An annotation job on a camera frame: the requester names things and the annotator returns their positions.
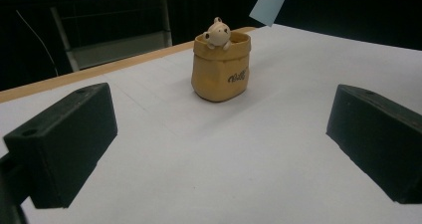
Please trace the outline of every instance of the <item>white paper surface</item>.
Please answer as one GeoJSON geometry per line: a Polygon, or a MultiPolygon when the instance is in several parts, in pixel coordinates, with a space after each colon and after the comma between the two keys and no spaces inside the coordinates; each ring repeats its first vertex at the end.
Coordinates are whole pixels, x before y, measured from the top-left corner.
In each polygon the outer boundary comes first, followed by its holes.
{"type": "MultiPolygon", "coordinates": [[[[191,50],[0,104],[3,136],[75,89],[108,82],[118,135],[69,209],[43,223],[419,224],[325,135],[338,84],[422,113],[422,52],[274,25],[249,33],[250,81],[220,104],[190,85],[191,50]]],[[[0,155],[7,152],[0,143],[0,155]]]]}
{"type": "Polygon", "coordinates": [[[285,0],[258,0],[249,16],[271,27],[284,2],[285,0]]]}

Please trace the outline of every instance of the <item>plush toy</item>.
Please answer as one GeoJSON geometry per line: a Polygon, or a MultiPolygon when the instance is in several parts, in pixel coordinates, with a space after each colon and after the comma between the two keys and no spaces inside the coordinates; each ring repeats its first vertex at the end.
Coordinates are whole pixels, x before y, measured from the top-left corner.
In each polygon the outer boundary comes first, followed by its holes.
{"type": "Polygon", "coordinates": [[[229,49],[231,45],[230,35],[230,28],[219,17],[214,19],[214,24],[203,34],[204,40],[207,41],[210,49],[222,46],[223,50],[229,49]]]}

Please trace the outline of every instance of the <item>wooden table edge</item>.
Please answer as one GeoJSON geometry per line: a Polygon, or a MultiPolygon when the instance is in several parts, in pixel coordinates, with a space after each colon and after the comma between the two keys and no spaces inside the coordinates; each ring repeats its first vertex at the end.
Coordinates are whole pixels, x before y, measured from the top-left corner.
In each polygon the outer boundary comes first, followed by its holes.
{"type": "MultiPolygon", "coordinates": [[[[236,29],[234,31],[247,33],[253,30],[255,30],[254,27],[244,27],[244,28],[236,29]]],[[[70,73],[67,75],[47,79],[45,81],[32,83],[32,84],[25,85],[22,87],[5,90],[5,91],[0,92],[0,104],[9,102],[15,99],[23,98],[32,94],[36,94],[36,93],[48,91],[54,88],[58,88],[61,86],[65,86],[71,83],[79,82],[85,79],[100,76],[100,75],[117,71],[123,68],[138,65],[144,62],[148,62],[157,58],[165,57],[165,56],[168,56],[177,52],[185,51],[188,49],[192,49],[192,48],[193,48],[193,41],[175,45],[168,48],[164,48],[164,49],[160,49],[160,50],[153,51],[150,53],[122,59],[119,61],[107,63],[101,66],[89,68],[89,69],[78,71],[75,73],[70,73]]]]}

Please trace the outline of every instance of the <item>dark background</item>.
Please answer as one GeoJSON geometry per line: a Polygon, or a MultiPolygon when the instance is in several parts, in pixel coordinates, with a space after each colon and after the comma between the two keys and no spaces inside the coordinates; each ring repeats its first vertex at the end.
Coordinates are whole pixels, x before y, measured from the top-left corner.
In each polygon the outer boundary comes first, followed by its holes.
{"type": "MultiPolygon", "coordinates": [[[[72,47],[123,39],[162,28],[158,0],[0,0],[0,91],[71,72],[51,16],[56,6],[72,47]],[[16,14],[43,38],[44,48],[16,14]],[[101,16],[73,17],[90,14],[101,16]]],[[[219,16],[232,29],[261,23],[249,17],[257,0],[167,0],[173,45],[204,32],[219,16]]],[[[421,0],[286,0],[277,24],[359,41],[422,50],[421,0]]]]}

